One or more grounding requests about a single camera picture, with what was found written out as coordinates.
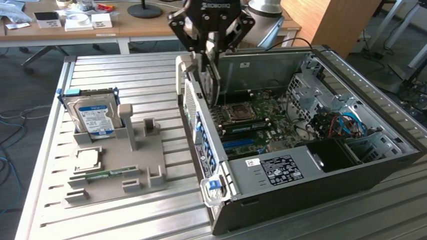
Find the desk lamp base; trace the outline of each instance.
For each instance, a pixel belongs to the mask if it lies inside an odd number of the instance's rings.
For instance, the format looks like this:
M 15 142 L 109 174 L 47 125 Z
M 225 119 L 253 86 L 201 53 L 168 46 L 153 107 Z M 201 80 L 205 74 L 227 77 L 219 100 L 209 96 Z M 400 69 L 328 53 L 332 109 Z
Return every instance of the desk lamp base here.
M 136 4 L 127 8 L 127 13 L 139 19 L 153 19 L 161 15 L 163 11 L 153 5 L 147 4 L 143 8 L 141 4 Z

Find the gray floor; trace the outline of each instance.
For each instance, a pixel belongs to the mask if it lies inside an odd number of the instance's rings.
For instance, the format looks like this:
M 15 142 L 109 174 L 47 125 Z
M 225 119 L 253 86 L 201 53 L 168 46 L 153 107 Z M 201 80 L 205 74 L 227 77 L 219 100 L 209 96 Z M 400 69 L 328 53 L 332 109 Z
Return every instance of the gray floor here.
M 373 18 L 367 27 L 367 33 L 372 34 L 383 19 Z M 381 62 L 394 63 L 407 70 L 407 63 L 416 55 L 418 51 L 427 43 L 427 34 L 408 28 L 404 31 L 404 36 L 396 42 L 392 50 L 395 56 L 387 55 Z M 136 44 L 141 52 L 163 52 L 179 51 L 180 44 L 177 41 L 164 42 L 145 42 Z M 65 46 L 64 50 L 76 56 L 92 56 L 101 54 L 117 54 L 119 47 L 113 43 L 100 44 L 103 52 L 92 49 L 91 45 Z M 29 47 L 31 52 L 37 51 L 40 47 Z M 5 48 L 0 48 L 0 54 L 5 52 Z M 55 88 L 60 76 L 63 66 L 63 56 L 59 52 L 49 52 L 40 60 L 37 60 L 31 67 L 35 69 L 35 75 L 23 73 L 20 64 L 28 58 L 28 54 L 19 52 L 17 48 L 9 48 L 4 57 L 0 57 L 0 112 L 8 110 L 23 110 L 37 105 L 45 105 L 52 102 L 55 97 Z M 380 65 L 375 62 L 365 60 L 360 55 L 349 55 L 347 58 L 353 67 L 365 74 L 377 69 Z M 390 75 L 387 70 L 377 71 L 368 75 L 369 80 L 381 80 L 386 78 L 395 78 Z M 424 69 L 420 78 L 422 81 L 427 80 L 427 69 Z M 44 114 L 44 111 L 35 112 L 35 114 Z M 12 123 L 20 123 L 21 120 L 16 119 Z M 15 205 L 13 211 L 0 215 L 0 239 L 13 239 L 16 227 L 20 219 L 20 209 L 24 205 L 27 189 L 31 182 L 33 166 L 37 159 L 39 146 L 43 139 L 47 118 L 27 121 L 27 135 L 24 139 L 7 149 L 9 159 L 12 159 L 17 174 L 21 180 L 23 193 L 19 204 Z M 16 128 L 7 127 L 0 124 L 0 140 L 3 140 Z M 4 172 L 0 173 L 0 179 L 4 177 Z M 17 189 L 15 179 L 11 177 L 4 186 L 0 187 L 0 209 L 8 206 L 8 203 L 16 199 Z

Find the blue pcie slot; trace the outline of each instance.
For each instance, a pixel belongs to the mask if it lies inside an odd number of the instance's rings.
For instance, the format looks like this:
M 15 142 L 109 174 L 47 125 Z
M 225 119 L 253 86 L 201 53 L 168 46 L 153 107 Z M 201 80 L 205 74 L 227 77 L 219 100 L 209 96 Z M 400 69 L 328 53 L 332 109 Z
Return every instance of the blue pcie slot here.
M 221 146 L 224 147 L 224 149 L 229 149 L 229 148 L 240 147 L 249 144 L 253 144 L 253 139 L 247 138 L 236 141 L 224 142 Z

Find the metal slotted table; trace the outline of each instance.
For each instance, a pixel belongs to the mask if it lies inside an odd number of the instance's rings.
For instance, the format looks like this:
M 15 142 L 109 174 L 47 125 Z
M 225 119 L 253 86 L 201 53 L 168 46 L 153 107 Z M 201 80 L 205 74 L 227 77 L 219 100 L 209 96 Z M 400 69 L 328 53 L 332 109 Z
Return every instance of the metal slotted table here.
M 67 162 L 75 125 L 53 98 L 28 196 L 17 228 L 23 239 L 416 239 L 427 234 L 427 164 L 420 159 L 394 173 L 369 191 L 321 204 L 281 218 L 211 235 L 208 211 L 199 191 L 195 167 L 176 102 L 176 56 L 187 52 L 83 56 L 63 65 L 57 88 L 119 88 L 121 103 L 133 104 L 133 122 L 153 117 L 167 166 L 168 188 L 145 195 L 64 209 Z M 325 54 L 335 61 L 332 53 Z M 377 89 L 349 66 L 372 98 Z M 388 102 L 390 115 L 396 106 Z M 422 129 L 416 123 L 407 129 Z

